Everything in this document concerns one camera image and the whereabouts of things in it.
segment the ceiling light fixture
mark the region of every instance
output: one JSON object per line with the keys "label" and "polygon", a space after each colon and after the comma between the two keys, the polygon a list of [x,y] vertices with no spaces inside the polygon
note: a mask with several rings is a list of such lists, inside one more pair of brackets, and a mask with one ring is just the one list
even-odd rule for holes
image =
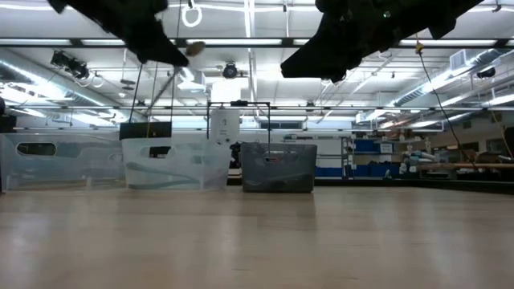
{"label": "ceiling light fixture", "polygon": [[426,126],[429,126],[432,124],[437,124],[437,123],[438,123],[437,120],[420,121],[418,123],[412,124],[410,127],[411,128],[424,128]]}
{"label": "ceiling light fixture", "polygon": [[[458,45],[472,45],[477,47],[489,47],[496,44],[494,39],[440,39],[440,40],[419,40],[425,46],[451,47]],[[405,39],[400,41],[401,47],[415,47],[418,43],[416,39]]]}
{"label": "ceiling light fixture", "polygon": [[0,45],[71,46],[69,39],[0,39]]}
{"label": "ceiling light fixture", "polygon": [[507,102],[514,101],[514,94],[508,95],[508,96],[500,96],[496,97],[493,100],[486,101],[482,103],[483,107],[489,107],[489,106],[495,106],[499,104],[505,104]]}
{"label": "ceiling light fixture", "polygon": [[307,42],[308,42],[308,39],[294,39],[292,41],[292,44],[293,45],[304,45]]}
{"label": "ceiling light fixture", "polygon": [[106,46],[119,46],[119,45],[125,45],[123,40],[121,39],[82,39],[83,45],[106,45]]}
{"label": "ceiling light fixture", "polygon": [[462,118],[463,116],[466,116],[468,113],[463,113],[463,114],[459,114],[459,115],[456,115],[456,116],[452,116],[450,118],[448,118],[449,121],[453,121],[453,120],[458,120],[459,118]]}
{"label": "ceiling light fixture", "polygon": [[29,109],[29,108],[25,108],[23,110],[22,109],[13,109],[13,111],[21,112],[21,113],[27,114],[29,116],[47,117],[47,116],[43,115],[41,112],[35,111],[34,109]]}
{"label": "ceiling light fixture", "polygon": [[463,99],[464,99],[464,98],[463,98],[462,96],[456,96],[456,97],[454,97],[454,98],[451,98],[451,99],[449,99],[449,100],[447,100],[447,101],[442,102],[442,103],[441,103],[441,106],[446,107],[446,106],[448,106],[448,105],[456,104],[456,103],[458,103],[460,100],[463,100]]}
{"label": "ceiling light fixture", "polygon": [[186,43],[204,42],[207,46],[217,45],[280,45],[282,39],[187,39]]}

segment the ceiling beam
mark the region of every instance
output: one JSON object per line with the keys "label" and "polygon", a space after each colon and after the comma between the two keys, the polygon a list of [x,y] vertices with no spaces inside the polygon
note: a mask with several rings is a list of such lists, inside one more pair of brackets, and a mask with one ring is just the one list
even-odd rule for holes
{"label": "ceiling beam", "polygon": [[[118,109],[118,110],[131,110],[132,106],[67,106],[67,105],[7,105],[6,108],[15,108],[15,109],[90,109],[90,110],[98,110],[98,109]],[[133,108],[135,111],[140,110],[148,110],[149,106],[136,106]],[[170,110],[171,106],[155,106],[153,109],[167,109]],[[206,106],[175,106],[174,110],[206,110]],[[266,106],[249,106],[249,107],[225,107],[225,109],[238,109],[238,110],[263,110],[267,109]],[[402,111],[407,112],[411,110],[419,110],[424,112],[440,112],[442,109],[440,107],[385,107],[385,106],[315,106],[308,107],[308,109],[312,110],[334,110],[334,111],[361,111],[361,110],[375,110],[375,109],[385,109],[388,111]],[[305,111],[305,107],[303,106],[280,106],[273,105],[271,106],[271,110],[284,110],[284,111]],[[490,107],[490,108],[463,108],[463,107],[445,107],[445,112],[487,112],[487,111],[495,111],[495,112],[514,112],[514,107]]]}
{"label": "ceiling beam", "polygon": [[[180,48],[194,41],[204,41],[207,47],[216,48],[298,48],[306,38],[178,38],[170,39]],[[512,39],[419,39],[426,49],[487,49],[514,47]],[[81,38],[0,38],[0,47],[33,48],[125,48],[119,39],[81,39]],[[416,47],[416,39],[405,39],[391,48],[410,49]]]}

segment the metal frame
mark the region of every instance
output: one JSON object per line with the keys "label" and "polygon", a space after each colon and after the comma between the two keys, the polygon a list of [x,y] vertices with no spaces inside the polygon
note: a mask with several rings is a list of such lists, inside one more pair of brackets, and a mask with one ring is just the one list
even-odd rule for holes
{"label": "metal frame", "polygon": [[[228,40],[230,39],[234,43],[220,43],[220,44],[209,44],[211,40]],[[270,40],[270,43],[254,43],[254,44],[240,44],[238,41],[244,42],[249,39],[254,40]],[[60,40],[64,40],[64,42],[68,42],[69,44],[62,44]],[[308,38],[177,38],[177,39],[169,39],[174,42],[177,47],[184,48],[187,47],[188,40],[204,40],[207,42],[207,47],[215,47],[215,48],[298,48],[302,47],[305,42],[307,42]],[[464,43],[456,43],[452,45],[446,45],[443,43],[437,44],[437,41],[433,39],[419,39],[421,43],[424,41],[429,41],[428,44],[425,44],[426,49],[488,49],[488,48],[509,48],[514,47],[514,42],[512,39],[444,39],[447,40],[455,40],[455,41],[463,41]],[[492,45],[479,45],[474,44],[473,41],[483,41],[483,40],[491,40],[494,42]],[[98,44],[88,44],[88,42],[95,42]],[[8,48],[16,48],[16,47],[32,47],[32,48],[112,48],[112,49],[120,49],[126,48],[123,42],[119,42],[119,39],[86,39],[86,38],[0,38],[0,47],[8,47]],[[398,43],[393,45],[391,48],[414,48],[416,47],[415,43]]]}
{"label": "metal frame", "polygon": [[[230,104],[230,103],[210,103],[210,104]],[[271,106],[270,102],[248,102],[248,104],[256,104],[257,106],[254,107],[226,107],[228,109],[241,109],[241,110],[261,110],[262,106],[267,106],[268,111],[271,110],[289,110],[289,111],[305,111],[305,107],[301,106]],[[155,106],[152,108],[152,110],[158,110],[158,109],[165,109],[170,110],[173,108],[174,110],[205,110],[206,108],[209,108],[211,105],[208,104],[208,106],[202,105],[202,106]],[[70,109],[70,110],[76,110],[76,109],[90,109],[90,110],[96,110],[96,109],[118,109],[118,110],[148,110],[149,106],[136,106],[132,108],[131,106],[67,106],[67,105],[7,105],[6,108],[13,108],[13,109],[24,109],[24,108],[30,108],[30,109]],[[384,109],[384,110],[390,110],[390,111],[403,111],[408,112],[411,110],[419,110],[422,112],[440,112],[442,109],[440,107],[383,107],[383,106],[315,106],[315,107],[308,107],[308,109],[312,110],[334,110],[334,111],[363,111],[363,110],[374,110],[374,109]],[[445,112],[514,112],[514,107],[509,106],[503,106],[503,107],[486,107],[486,108],[463,108],[463,107],[445,107]]]}

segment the wall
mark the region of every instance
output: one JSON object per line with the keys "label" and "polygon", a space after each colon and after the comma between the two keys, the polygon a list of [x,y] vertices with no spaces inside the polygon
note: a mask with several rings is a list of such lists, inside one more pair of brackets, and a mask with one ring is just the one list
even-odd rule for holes
{"label": "wall", "polygon": [[[454,124],[455,134],[459,138],[461,144],[467,144],[471,142],[479,142],[480,152],[487,151],[487,141],[493,139],[499,139],[502,137],[502,132],[498,124],[491,122],[491,114],[484,114],[480,118],[471,119],[471,128],[463,129],[462,123]],[[506,128],[514,126],[514,116],[508,112],[502,113],[502,121],[500,125]],[[456,145],[455,137],[450,131],[449,126],[445,125],[445,132],[440,132],[435,136],[430,136],[430,142],[432,148]]]}

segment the clear plastic container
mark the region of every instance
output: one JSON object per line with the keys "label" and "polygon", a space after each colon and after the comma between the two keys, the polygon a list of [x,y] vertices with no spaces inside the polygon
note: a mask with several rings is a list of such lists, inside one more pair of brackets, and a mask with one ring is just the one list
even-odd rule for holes
{"label": "clear plastic container", "polygon": [[121,142],[89,135],[3,134],[2,189],[123,188]]}
{"label": "clear plastic container", "polygon": [[[171,138],[122,140],[125,176],[130,189],[226,188],[230,150],[209,143],[180,143]],[[150,157],[151,148],[169,147]]]}

